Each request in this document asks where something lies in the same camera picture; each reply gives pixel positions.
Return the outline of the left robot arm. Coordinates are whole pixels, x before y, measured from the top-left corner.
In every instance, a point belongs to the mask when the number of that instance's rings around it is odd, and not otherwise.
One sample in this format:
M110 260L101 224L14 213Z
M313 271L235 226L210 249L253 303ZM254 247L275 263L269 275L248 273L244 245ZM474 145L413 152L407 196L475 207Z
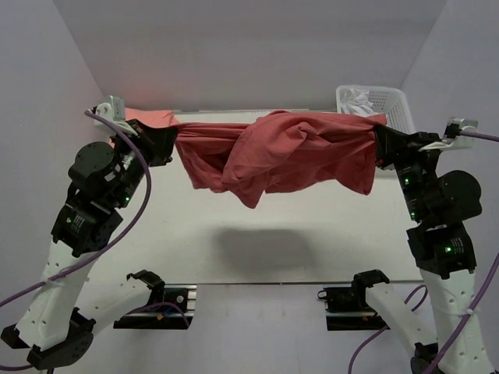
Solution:
M131 121L132 135L115 136L114 144L83 146L69 169L71 184L51 230L51 245L42 279L29 289L35 296L1 339L12 349L27 349L27 361L39 371L77 362L106 326L134 309L158 310L165 301L164 281L155 273L130 273L107 296L76 307L99 256L122 239L119 210L128 206L151 167L172 159L177 129L152 129Z

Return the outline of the red t-shirt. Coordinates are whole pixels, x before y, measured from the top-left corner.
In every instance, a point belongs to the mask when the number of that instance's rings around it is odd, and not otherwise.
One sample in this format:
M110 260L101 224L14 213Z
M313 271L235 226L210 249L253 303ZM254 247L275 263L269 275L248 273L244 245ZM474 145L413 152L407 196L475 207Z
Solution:
M195 189L231 192L253 209L264 194L335 180L370 193L376 126L385 115L275 111L251 124L186 123L175 145Z

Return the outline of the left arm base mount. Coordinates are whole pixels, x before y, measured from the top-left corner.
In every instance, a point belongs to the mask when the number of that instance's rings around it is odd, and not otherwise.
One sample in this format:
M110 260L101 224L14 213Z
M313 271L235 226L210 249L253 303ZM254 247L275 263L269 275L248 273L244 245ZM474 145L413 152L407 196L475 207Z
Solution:
M167 285L163 294L114 322L115 330L188 330L196 308L196 285Z

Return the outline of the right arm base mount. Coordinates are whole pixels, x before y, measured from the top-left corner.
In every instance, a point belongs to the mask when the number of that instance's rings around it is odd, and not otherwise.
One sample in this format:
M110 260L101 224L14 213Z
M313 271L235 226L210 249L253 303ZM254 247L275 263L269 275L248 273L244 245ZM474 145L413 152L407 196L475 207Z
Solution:
M324 303L327 331L375 331L385 321L369 306L361 305L350 287L327 287L317 292Z

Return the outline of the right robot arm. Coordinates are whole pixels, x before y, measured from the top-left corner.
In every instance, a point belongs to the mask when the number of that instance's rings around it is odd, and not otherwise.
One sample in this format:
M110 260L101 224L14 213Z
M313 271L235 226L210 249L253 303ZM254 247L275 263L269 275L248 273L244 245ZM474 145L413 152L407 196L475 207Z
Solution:
M411 253L430 298L428 330L379 270L358 273L353 304L373 310L397 334L414 373L492 373L476 309L485 288L475 285L476 257L465 221L482 212L481 187L468 172L437 175L444 151L469 148L480 137L474 121L452 118L445 133L375 129L377 165L396 172L410 218Z

